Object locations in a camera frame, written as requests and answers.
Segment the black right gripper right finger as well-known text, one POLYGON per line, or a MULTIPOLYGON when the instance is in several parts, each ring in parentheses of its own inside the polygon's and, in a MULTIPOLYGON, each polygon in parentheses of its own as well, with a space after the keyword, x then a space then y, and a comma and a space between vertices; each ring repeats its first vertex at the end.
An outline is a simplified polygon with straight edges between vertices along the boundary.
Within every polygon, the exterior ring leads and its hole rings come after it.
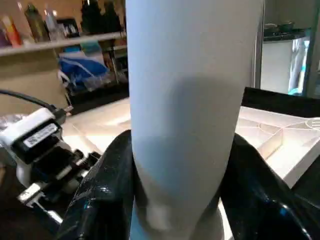
POLYGON ((242 136, 235 134, 220 187, 235 240, 318 240, 320 223, 242 136))

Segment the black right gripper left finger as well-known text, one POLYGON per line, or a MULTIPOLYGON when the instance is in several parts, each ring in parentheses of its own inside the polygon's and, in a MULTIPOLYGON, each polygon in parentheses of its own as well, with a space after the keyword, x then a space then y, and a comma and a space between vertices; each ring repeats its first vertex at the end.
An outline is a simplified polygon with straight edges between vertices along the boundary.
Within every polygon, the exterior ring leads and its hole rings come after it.
POLYGON ((57 240, 128 240, 137 170, 131 131, 119 134, 76 190, 57 240))

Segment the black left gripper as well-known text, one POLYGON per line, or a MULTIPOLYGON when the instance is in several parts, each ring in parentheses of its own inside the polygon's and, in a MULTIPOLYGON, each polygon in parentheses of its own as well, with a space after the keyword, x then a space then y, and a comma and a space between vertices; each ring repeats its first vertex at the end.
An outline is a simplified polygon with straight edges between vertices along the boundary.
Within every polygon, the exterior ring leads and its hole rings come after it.
POLYGON ((67 144, 17 145, 17 178, 25 187, 17 199, 32 206, 38 199, 55 202, 72 194, 101 155, 71 150, 67 144))

